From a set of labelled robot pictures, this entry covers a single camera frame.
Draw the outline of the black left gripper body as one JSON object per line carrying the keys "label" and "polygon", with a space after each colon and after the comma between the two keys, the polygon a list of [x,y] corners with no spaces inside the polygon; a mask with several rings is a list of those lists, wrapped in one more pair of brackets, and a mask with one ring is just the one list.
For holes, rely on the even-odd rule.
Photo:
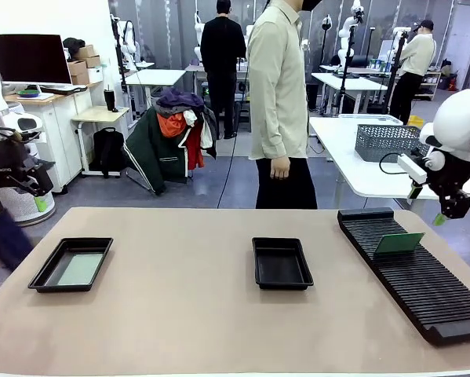
{"label": "black left gripper body", "polygon": [[0,185],[42,184],[42,161],[26,147],[39,134],[0,127]]}

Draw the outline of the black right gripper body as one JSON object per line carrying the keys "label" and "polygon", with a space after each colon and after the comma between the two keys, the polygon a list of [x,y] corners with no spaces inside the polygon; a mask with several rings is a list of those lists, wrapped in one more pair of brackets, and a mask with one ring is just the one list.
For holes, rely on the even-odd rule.
{"label": "black right gripper body", "polygon": [[424,159],[427,183],[437,196],[452,196],[470,178],[470,162],[449,152],[432,151]]}

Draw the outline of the green glass plate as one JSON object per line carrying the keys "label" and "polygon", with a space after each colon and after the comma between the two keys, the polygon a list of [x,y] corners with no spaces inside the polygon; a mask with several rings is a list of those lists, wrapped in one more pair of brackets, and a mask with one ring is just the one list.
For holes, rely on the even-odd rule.
{"label": "green glass plate", "polygon": [[60,264],[59,285],[90,284],[102,259],[102,254],[73,254]]}
{"label": "green glass plate", "polygon": [[420,244],[424,232],[387,234],[381,237],[374,254],[396,254],[412,252]]}

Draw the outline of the black ESD tray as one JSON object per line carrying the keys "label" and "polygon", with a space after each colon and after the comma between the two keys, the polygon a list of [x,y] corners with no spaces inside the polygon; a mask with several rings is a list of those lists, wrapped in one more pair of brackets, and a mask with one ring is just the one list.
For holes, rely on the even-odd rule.
{"label": "black ESD tray", "polygon": [[[84,292],[90,291],[105,258],[113,243],[109,237],[78,237],[63,238],[55,247],[43,266],[28,284],[28,288],[38,293]],[[73,254],[102,254],[100,264],[90,284],[87,285],[59,285],[60,264]]]}
{"label": "black ESD tray", "polygon": [[252,245],[261,290],[305,291],[314,285],[299,239],[254,237]]}

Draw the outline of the white air purifier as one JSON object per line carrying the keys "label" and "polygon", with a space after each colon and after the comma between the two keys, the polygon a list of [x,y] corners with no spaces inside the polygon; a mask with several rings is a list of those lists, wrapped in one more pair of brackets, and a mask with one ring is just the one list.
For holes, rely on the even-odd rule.
{"label": "white air purifier", "polygon": [[[9,102],[8,106],[11,112],[25,112],[23,105],[18,102]],[[26,146],[33,157],[40,159],[38,146],[46,146],[46,136],[41,133],[39,141]],[[44,221],[55,211],[55,201],[51,191],[45,196],[35,197],[29,193],[18,193],[14,188],[0,188],[0,200],[12,219],[23,226]]]}

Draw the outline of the person in dark blue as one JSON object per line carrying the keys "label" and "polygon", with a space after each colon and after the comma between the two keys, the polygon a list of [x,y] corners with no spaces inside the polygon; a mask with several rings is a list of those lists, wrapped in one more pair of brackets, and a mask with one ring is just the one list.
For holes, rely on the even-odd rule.
{"label": "person in dark blue", "polygon": [[33,250],[25,232],[5,210],[0,213],[0,262],[13,272]]}

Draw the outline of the white desk cabinet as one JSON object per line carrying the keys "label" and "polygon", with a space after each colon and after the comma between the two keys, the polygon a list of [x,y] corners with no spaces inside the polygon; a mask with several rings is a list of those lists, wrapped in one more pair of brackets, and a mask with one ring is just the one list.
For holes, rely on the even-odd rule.
{"label": "white desk cabinet", "polygon": [[103,85],[92,83],[87,90],[68,96],[55,94],[46,99],[20,99],[16,94],[5,97],[8,102],[21,103],[25,112],[38,116],[43,121],[45,144],[38,145],[42,159],[53,161],[49,170],[53,192],[65,193],[70,184],[83,171],[82,151],[88,162],[93,159],[93,134],[97,127],[86,123],[82,127],[81,146],[78,138],[78,124],[72,119],[94,105],[101,104]]}

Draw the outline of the white work table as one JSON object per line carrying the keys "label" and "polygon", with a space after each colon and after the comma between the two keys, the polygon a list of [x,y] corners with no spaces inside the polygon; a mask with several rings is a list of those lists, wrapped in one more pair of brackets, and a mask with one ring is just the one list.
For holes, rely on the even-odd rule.
{"label": "white work table", "polygon": [[311,128],[355,194],[368,198],[408,197],[412,183],[408,176],[385,174],[378,163],[366,162],[357,154],[355,142],[359,124],[394,126],[339,117],[310,118]]}

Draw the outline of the grey plastic basket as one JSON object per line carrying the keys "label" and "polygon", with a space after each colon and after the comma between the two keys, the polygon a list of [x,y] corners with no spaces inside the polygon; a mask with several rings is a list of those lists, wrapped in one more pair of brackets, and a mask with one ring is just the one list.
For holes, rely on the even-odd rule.
{"label": "grey plastic basket", "polygon": [[415,126],[388,126],[359,124],[357,128],[355,151],[366,162],[379,163],[381,158],[390,153],[383,162],[397,163],[397,155],[410,155],[418,148],[426,155],[428,145],[419,141],[420,130]]}

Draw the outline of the black slotted board rack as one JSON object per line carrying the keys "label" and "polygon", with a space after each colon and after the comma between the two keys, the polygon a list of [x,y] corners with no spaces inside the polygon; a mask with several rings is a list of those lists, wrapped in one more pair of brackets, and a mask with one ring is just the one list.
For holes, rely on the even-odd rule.
{"label": "black slotted board rack", "polygon": [[392,209],[339,210],[337,220],[352,246],[427,342],[434,346],[470,342],[470,290],[421,241],[412,252],[374,254],[383,235],[407,232]]}

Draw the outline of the black keyboard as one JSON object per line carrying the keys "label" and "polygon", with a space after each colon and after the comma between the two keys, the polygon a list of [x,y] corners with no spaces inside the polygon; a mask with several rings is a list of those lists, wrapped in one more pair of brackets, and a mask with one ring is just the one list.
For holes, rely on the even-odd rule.
{"label": "black keyboard", "polygon": [[52,93],[58,95],[71,95],[88,90],[87,85],[40,85],[39,89],[43,93]]}

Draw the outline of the small wooden side table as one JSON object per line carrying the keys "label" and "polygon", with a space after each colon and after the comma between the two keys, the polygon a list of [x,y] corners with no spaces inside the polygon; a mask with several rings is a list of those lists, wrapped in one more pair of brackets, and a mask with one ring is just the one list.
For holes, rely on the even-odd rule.
{"label": "small wooden side table", "polygon": [[121,107],[117,108],[117,112],[110,112],[104,106],[92,106],[87,108],[85,111],[77,114],[74,118],[71,119],[73,123],[77,124],[76,134],[78,135],[78,140],[81,150],[81,162],[82,170],[81,175],[83,177],[103,177],[104,173],[99,170],[91,170],[89,168],[89,162],[86,154],[85,144],[83,140],[82,128],[86,123],[116,123],[118,122],[127,112],[129,108]]}

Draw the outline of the white storage shelf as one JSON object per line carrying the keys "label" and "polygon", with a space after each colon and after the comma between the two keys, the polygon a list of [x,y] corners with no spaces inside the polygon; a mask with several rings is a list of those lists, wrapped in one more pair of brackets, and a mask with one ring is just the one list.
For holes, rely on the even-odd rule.
{"label": "white storage shelf", "polygon": [[415,98],[417,100],[432,101],[435,97],[435,92],[438,89],[440,78],[440,71],[427,71],[418,91],[415,94]]}

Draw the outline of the black computer monitor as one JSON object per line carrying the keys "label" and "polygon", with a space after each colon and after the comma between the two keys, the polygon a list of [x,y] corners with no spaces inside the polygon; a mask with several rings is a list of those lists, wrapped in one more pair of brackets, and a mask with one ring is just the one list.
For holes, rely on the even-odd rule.
{"label": "black computer monitor", "polygon": [[0,76],[4,82],[71,84],[59,35],[0,35]]}

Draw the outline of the pile of jackets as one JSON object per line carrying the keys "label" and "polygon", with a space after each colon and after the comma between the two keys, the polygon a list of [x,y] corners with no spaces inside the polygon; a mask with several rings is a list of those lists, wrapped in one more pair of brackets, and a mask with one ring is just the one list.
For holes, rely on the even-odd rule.
{"label": "pile of jackets", "polygon": [[185,184],[205,166],[204,155],[217,157],[217,120],[198,95],[175,88],[151,100],[122,146],[129,168],[148,190],[160,196],[166,182]]}

